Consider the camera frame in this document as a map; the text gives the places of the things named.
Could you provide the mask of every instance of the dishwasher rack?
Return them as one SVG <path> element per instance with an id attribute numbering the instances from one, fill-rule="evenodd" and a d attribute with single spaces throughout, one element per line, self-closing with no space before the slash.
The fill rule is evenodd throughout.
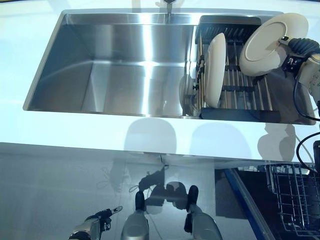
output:
<path id="1" fill-rule="evenodd" d="M 267 76 L 250 77 L 244 75 L 239 67 L 240 53 L 244 43 L 259 27 L 254 24 L 215 24 L 208 23 L 207 19 L 200 20 L 196 33 L 197 64 L 196 64 L 196 112 L 200 116 L 210 116 L 220 120 L 219 116 L 250 113 L 253 121 L 280 122 L 280 114 L 272 104 L 271 91 Z M 207 50 L 211 40 L 219 33 L 226 38 L 226 59 L 223 86 L 221 90 L 219 108 L 212 108 L 205 102 L 206 83 L 204 79 Z"/>
<path id="2" fill-rule="evenodd" d="M 284 229 L 320 237 L 320 177 L 300 164 L 267 165 L 265 170 Z"/>

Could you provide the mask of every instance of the white countertop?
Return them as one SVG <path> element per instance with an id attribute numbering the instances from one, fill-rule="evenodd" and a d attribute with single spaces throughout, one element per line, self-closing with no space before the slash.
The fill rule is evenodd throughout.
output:
<path id="1" fill-rule="evenodd" d="M 301 140 L 318 132 L 319 125 L 292 127 L 257 122 L 23 110 L 30 85 L 62 10 L 164 7 L 160 2 L 163 1 L 26 0 L 0 3 L 0 143 L 297 162 L 294 156 L 298 144 L 296 136 Z M 308 19 L 307 37 L 320 42 L 318 2 L 178 0 L 173 7 L 299 13 Z M 305 143 L 312 156 L 314 140 Z M 305 162 L 311 162 L 303 149 L 301 157 Z"/>

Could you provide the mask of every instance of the wire rack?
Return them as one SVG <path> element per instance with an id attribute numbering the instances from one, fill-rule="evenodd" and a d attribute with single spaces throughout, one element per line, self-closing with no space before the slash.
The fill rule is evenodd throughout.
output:
<path id="1" fill-rule="evenodd" d="M 267 165 L 266 175 L 268 188 L 277 196 L 284 229 L 319 237 L 320 177 L 300 164 Z"/>
<path id="2" fill-rule="evenodd" d="M 212 37 L 219 33 L 225 32 L 226 37 L 226 59 L 225 72 L 223 78 L 223 86 L 220 96 L 220 109 L 234 110 L 254 110 L 254 111 L 274 111 L 271 100 L 270 88 L 268 86 L 267 76 L 261 79 L 246 76 L 241 72 L 239 67 L 239 58 L 241 50 L 246 42 L 243 37 L 249 35 L 250 31 L 241 31 L 235 28 L 233 31 L 226 28 L 216 29 L 213 31 Z M 205 61 L 207 57 L 207 49 L 210 43 L 208 40 L 203 41 L 203 35 L 198 36 L 197 44 L 197 95 L 196 108 L 198 112 L 202 108 L 209 108 L 205 102 Z"/>

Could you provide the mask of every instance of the robotic arm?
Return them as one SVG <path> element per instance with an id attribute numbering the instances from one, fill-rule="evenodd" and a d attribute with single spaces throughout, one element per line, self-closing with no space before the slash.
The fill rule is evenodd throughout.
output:
<path id="1" fill-rule="evenodd" d="M 111 228 L 110 217 L 113 214 L 120 212 L 122 206 L 114 209 L 105 209 L 89 216 L 84 223 L 75 227 L 70 235 L 70 240 L 100 240 L 101 234 Z"/>
<path id="2" fill-rule="evenodd" d="M 292 72 L 296 80 L 306 87 L 313 97 L 320 114 L 320 47 L 319 43 L 308 38 L 283 36 L 279 42 L 288 46 L 289 54 L 282 69 Z"/>

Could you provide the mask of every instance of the stainless steel sink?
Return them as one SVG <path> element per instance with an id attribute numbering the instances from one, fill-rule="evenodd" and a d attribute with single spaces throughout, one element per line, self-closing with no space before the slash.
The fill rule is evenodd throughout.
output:
<path id="1" fill-rule="evenodd" d="M 197 94 L 194 89 L 197 85 L 198 54 L 195 39 L 202 15 L 222 14 L 173 13 L 168 18 L 166 13 L 64 11 L 53 31 L 23 109 L 200 118 L 191 109 Z M 261 17 L 262 22 L 266 19 L 266 16 L 257 16 Z M 225 19 L 234 23 L 238 21 L 234 14 Z M 240 53 L 239 46 L 237 49 L 235 55 Z M 300 118 L 294 108 L 292 79 L 275 72 L 269 74 L 267 80 L 270 98 L 266 99 L 262 92 L 266 87 L 259 86 L 255 97 L 243 93 L 245 99 L 251 101 L 245 103 L 246 108 L 254 109 L 253 102 L 257 102 L 257 109 L 266 108 L 264 104 L 272 101 L 272 110 L 281 115 L 279 122 L 312 123 Z M 253 83 L 250 78 L 246 81 L 248 86 Z M 300 90 L 299 96 L 301 108 L 310 111 L 308 93 Z M 243 100 L 241 92 L 234 95 L 226 93 L 221 97 L 229 102 Z M 222 102 L 222 108 L 235 108 L 233 104 Z M 237 112 L 227 115 L 225 120 L 239 120 Z"/>

